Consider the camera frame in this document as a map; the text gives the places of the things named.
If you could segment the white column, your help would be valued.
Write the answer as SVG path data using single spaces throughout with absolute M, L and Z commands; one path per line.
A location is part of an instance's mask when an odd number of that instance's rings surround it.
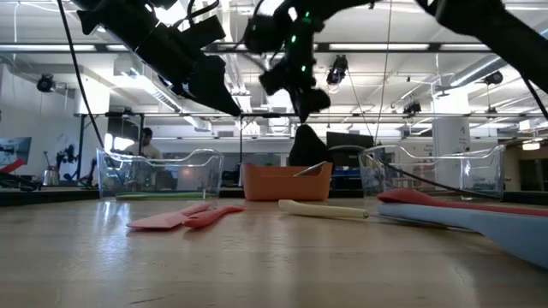
M 469 119 L 462 115 L 470 112 L 468 93 L 463 89 L 437 93 L 432 99 L 434 156 L 438 157 L 437 172 L 460 172 L 460 159 L 441 159 L 470 149 Z

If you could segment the blue wall screen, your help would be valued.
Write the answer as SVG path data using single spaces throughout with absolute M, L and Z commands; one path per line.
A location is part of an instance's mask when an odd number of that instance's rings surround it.
M 17 160 L 28 163 L 31 137 L 0 139 L 0 166 L 7 166 Z

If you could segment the black monitor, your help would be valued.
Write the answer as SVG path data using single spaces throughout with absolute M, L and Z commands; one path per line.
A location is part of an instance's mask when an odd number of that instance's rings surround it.
M 372 136 L 335 132 L 326 134 L 326 145 L 334 165 L 349 168 L 358 168 L 359 154 L 375 146 Z

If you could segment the cream-handled table knife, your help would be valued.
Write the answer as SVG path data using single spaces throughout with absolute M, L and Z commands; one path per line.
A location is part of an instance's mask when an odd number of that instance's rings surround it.
M 294 200 L 282 199 L 278 207 L 291 215 L 313 216 L 325 218 L 367 219 L 370 214 L 367 210 L 341 206 L 304 204 Z

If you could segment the red background object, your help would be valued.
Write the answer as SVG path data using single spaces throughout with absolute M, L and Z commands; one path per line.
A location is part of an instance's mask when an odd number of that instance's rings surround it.
M 12 172 L 16 171 L 19 167 L 23 166 L 24 164 L 25 163 L 24 163 L 23 160 L 17 159 L 13 163 L 11 163 L 11 164 L 9 164 L 5 167 L 0 168 L 0 173 L 5 173 L 5 174 L 12 173 Z

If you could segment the black ceiling light rail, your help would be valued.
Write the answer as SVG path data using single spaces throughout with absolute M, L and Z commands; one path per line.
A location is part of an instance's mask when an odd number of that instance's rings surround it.
M 76 53 L 131 53 L 122 44 L 76 44 Z M 491 53 L 484 44 L 467 42 L 431 42 L 431 43 L 333 43 L 313 44 L 317 53 Z M 17 44 L 0 43 L 0 53 L 69 53 L 68 44 Z

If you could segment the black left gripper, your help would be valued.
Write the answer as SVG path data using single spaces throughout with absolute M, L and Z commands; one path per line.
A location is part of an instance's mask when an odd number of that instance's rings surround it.
M 219 56 L 205 56 L 174 27 L 158 23 L 130 45 L 130 49 L 147 63 L 173 92 L 185 92 L 199 104 L 239 116 L 240 107 L 224 84 L 225 65 Z

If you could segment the blue-grey silicone spoon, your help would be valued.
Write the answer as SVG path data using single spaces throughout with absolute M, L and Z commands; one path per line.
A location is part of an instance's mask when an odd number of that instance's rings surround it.
M 378 213 L 469 229 L 484 235 L 506 252 L 548 269 L 548 217 L 419 204 L 381 204 Z

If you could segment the metal cup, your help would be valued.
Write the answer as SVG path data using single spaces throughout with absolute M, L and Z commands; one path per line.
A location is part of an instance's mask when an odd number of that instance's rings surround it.
M 43 175 L 43 186 L 58 186 L 60 175 L 58 168 L 55 166 L 48 166 Z

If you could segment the red silicone spatula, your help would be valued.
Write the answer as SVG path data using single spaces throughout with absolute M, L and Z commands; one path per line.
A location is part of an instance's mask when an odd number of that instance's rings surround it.
M 244 210 L 245 208 L 240 206 L 223 206 L 213 210 L 205 210 L 189 216 L 182 225 L 186 228 L 205 228 L 227 214 L 238 213 Z

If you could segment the pink silicone spatula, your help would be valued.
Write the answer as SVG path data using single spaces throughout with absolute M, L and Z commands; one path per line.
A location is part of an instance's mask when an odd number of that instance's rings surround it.
M 193 204 L 183 210 L 165 212 L 155 216 L 141 218 L 127 224 L 129 228 L 144 228 L 144 229 L 171 229 L 182 225 L 188 218 L 202 211 L 208 210 L 211 204 L 202 202 Z

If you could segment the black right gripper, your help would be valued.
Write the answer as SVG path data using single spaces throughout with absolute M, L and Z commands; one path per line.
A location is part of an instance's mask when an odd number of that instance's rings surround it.
M 320 112 L 331 106 L 331 99 L 321 89 L 309 89 L 316 86 L 313 67 L 314 34 L 324 27 L 324 22 L 311 9 L 280 8 L 283 21 L 283 50 L 280 60 L 283 89 L 305 89 L 291 91 L 290 98 L 295 114 L 301 123 L 305 123 L 312 113 Z

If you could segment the black overhead frame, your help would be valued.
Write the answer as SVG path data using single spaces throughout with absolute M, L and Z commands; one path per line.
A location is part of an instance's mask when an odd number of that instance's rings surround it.
M 122 112 L 108 112 L 103 114 L 92 114 L 94 117 L 130 117 L 139 116 L 145 118 L 183 118 L 185 116 L 198 117 L 198 118 L 298 118 L 293 113 L 242 113 L 240 115 L 229 115 L 224 113 L 122 113 Z M 401 114 L 401 113 L 312 113 L 307 119 L 317 118 L 361 118 L 361 119 L 410 119 L 410 118 L 480 118 L 480 119 L 496 119 L 496 118 L 535 118 L 544 117 L 542 112 L 536 113 L 465 113 L 465 114 L 443 114 L 443 113 L 413 113 L 413 114 Z

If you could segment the orange plastic bin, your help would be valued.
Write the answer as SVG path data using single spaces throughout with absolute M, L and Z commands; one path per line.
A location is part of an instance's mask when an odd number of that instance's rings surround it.
M 329 197 L 332 164 L 324 163 L 309 175 L 296 174 L 307 167 L 241 165 L 245 199 L 249 201 L 324 201 Z

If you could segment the red slotted spoon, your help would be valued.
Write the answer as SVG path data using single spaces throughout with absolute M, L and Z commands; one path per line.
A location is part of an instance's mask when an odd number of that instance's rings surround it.
M 504 214 L 548 217 L 548 210 L 443 201 L 409 188 L 396 188 L 382 192 L 377 198 L 384 203 L 419 204 L 452 209 L 482 210 Z

